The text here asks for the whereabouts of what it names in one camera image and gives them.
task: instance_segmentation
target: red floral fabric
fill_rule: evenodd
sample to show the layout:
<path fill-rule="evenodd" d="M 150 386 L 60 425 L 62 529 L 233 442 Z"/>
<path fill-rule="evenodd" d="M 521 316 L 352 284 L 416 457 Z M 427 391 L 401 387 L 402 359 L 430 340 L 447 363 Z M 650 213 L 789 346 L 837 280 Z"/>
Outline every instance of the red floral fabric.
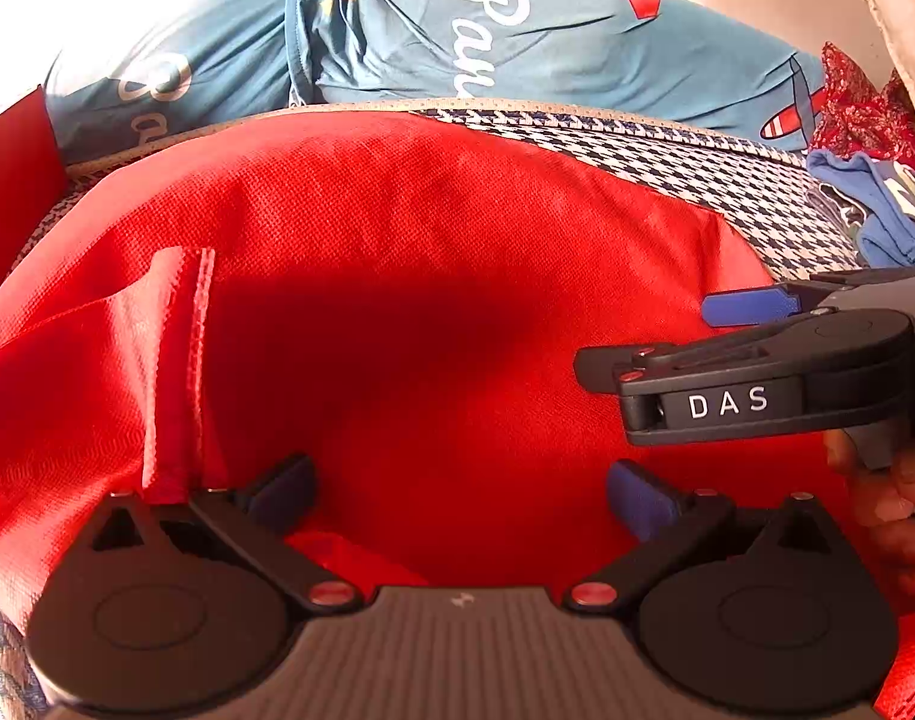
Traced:
<path fill-rule="evenodd" d="M 915 112 L 897 71 L 878 92 L 857 62 L 833 43 L 825 43 L 821 61 L 827 101 L 811 148 L 844 158 L 864 151 L 915 170 Z"/>

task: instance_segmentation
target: gray ribbed surface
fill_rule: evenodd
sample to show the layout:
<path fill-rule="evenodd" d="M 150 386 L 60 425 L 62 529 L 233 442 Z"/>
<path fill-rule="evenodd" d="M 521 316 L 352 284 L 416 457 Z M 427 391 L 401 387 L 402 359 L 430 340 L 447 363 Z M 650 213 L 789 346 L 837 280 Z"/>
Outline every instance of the gray ribbed surface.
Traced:
<path fill-rule="evenodd" d="M 50 720 L 76 713 L 57 710 Z M 310 623 L 263 685 L 201 720 L 720 720 L 663 683 L 622 627 L 542 589 L 384 589 Z M 870 707 L 838 720 L 880 720 Z"/>

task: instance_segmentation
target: screw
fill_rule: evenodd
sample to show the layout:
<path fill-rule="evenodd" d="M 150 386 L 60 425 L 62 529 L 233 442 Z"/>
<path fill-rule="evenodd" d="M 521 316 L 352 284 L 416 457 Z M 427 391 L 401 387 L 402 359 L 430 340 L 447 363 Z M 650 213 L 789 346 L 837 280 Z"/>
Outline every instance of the screw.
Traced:
<path fill-rule="evenodd" d="M 318 607 L 342 607 L 355 598 L 356 590 L 352 584 L 341 579 L 320 581 L 310 589 L 307 598 Z"/>
<path fill-rule="evenodd" d="M 617 591 L 606 581 L 582 581 L 571 589 L 571 598 L 582 607 L 607 607 L 617 600 Z"/>

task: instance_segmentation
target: blue fabric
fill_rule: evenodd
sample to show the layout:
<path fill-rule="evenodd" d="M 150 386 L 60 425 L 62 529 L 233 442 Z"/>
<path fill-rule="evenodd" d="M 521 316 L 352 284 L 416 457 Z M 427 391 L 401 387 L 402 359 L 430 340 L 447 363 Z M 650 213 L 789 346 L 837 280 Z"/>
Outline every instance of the blue fabric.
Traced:
<path fill-rule="evenodd" d="M 659 2 L 654 16 L 648 0 L 287 0 L 294 94 L 575 103 L 806 146 L 817 57 L 692 2 Z M 768 140 L 787 108 L 804 127 L 785 115 Z"/>
<path fill-rule="evenodd" d="M 66 164 L 286 108 L 284 0 L 183 2 L 164 20 L 148 20 L 141 0 L 94 2 L 118 11 L 118 34 L 81 23 L 75 40 L 15 67 L 0 100 L 43 85 Z"/>
<path fill-rule="evenodd" d="M 867 210 L 857 248 L 872 268 L 915 266 L 915 170 L 862 151 L 841 159 L 823 148 L 811 151 L 806 165 Z"/>

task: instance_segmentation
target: person's hand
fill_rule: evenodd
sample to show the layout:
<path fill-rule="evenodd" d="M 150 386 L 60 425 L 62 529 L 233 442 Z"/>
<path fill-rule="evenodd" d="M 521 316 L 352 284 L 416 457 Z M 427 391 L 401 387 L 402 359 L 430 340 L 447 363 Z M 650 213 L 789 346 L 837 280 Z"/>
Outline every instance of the person's hand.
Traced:
<path fill-rule="evenodd" d="M 869 529 L 871 541 L 897 568 L 898 584 L 915 594 L 915 442 L 900 451 L 890 474 L 871 473 L 857 459 L 845 433 L 824 434 L 830 468 L 843 474 L 851 492 L 854 518 Z"/>

